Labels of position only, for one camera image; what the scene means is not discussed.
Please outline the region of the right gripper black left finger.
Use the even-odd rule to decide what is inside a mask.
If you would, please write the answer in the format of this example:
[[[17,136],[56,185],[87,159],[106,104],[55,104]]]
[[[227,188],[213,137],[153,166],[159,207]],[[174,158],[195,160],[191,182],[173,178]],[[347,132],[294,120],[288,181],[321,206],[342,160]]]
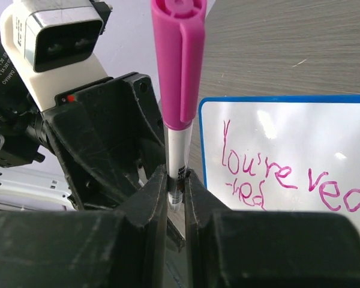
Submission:
[[[161,287],[167,175],[114,210],[0,212],[0,287]]]

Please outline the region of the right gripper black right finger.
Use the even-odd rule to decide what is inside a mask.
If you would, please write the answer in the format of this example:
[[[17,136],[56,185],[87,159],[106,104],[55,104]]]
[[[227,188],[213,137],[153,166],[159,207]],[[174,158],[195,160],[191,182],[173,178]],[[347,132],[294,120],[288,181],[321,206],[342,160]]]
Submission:
[[[189,171],[190,287],[360,287],[360,235],[343,215],[234,211]]]

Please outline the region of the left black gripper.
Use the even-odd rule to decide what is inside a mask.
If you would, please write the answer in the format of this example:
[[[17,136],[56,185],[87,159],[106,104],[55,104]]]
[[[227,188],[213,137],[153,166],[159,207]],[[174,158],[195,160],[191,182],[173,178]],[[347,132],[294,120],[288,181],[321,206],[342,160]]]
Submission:
[[[132,72],[61,93],[43,112],[46,133],[79,209],[118,206],[165,163],[151,78]]]

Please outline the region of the blue framed whiteboard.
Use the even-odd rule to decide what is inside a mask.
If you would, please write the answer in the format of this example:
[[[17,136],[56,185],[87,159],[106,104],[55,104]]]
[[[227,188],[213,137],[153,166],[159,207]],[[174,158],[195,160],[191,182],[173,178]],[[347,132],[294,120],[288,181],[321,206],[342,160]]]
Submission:
[[[360,217],[360,95],[207,98],[199,119],[204,182],[227,206]]]

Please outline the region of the magenta capped marker pen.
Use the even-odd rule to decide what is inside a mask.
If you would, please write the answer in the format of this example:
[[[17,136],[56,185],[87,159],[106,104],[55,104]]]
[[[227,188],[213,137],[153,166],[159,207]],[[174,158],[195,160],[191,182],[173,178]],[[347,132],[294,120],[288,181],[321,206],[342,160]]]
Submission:
[[[151,1],[165,129],[168,200],[179,211],[185,191],[205,46],[206,1]]]

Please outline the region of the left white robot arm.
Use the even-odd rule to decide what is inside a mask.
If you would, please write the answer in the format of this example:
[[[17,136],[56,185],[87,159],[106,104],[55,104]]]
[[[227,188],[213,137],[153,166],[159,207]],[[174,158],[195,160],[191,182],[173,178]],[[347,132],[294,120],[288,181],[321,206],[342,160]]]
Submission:
[[[107,209],[165,163],[163,122],[151,79],[136,72],[56,94],[41,112],[0,42],[0,166],[41,162],[43,146],[64,172],[75,205]]]

